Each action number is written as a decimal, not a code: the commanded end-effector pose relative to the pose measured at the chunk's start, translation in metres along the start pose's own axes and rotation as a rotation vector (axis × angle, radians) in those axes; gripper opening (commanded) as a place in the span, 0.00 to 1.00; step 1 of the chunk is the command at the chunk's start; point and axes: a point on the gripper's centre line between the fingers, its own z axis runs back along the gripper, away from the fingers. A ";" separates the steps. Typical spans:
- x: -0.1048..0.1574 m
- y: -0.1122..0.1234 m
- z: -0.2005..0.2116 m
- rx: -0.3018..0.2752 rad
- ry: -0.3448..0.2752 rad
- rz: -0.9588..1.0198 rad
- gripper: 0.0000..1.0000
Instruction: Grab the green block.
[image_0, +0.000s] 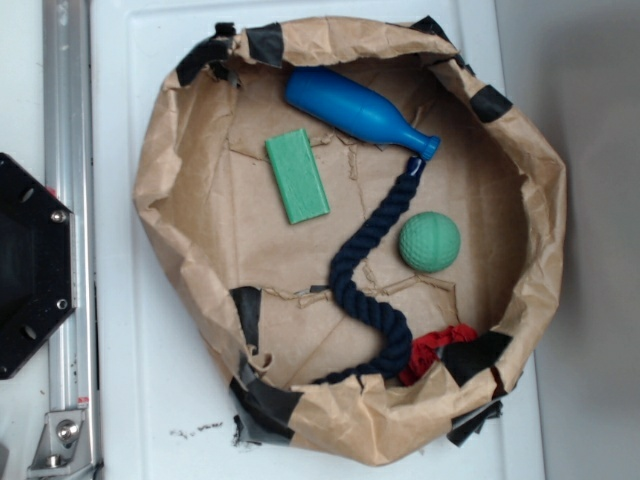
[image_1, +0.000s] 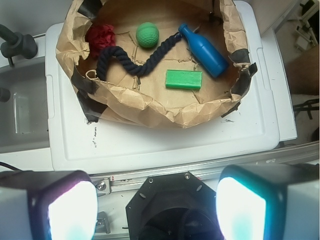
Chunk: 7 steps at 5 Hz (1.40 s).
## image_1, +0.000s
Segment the gripper right finger with light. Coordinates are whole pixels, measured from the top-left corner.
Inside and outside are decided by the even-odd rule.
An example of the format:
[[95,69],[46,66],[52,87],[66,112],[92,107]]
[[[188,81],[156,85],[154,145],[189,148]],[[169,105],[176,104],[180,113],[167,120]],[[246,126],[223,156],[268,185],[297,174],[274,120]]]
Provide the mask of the gripper right finger with light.
[[318,240],[318,164],[234,164],[221,172],[215,208],[226,240]]

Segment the gripper left finger with light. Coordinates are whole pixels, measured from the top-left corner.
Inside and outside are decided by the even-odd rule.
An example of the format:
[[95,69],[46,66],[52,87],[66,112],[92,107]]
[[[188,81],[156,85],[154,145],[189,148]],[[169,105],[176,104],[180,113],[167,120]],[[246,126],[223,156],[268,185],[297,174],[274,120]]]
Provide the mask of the gripper left finger with light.
[[2,171],[2,240],[91,240],[97,190],[82,171]]

